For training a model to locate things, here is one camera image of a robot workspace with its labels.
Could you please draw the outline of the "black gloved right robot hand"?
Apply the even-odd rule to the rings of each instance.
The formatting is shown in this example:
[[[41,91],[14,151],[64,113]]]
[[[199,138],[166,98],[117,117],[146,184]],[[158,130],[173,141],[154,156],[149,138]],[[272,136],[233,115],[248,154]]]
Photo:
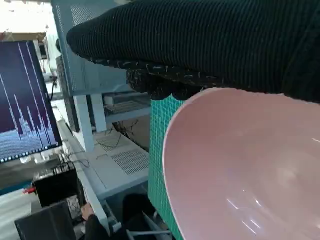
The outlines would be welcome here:
[[[317,0],[135,0],[74,26],[71,50],[153,100],[232,88],[320,101]]]

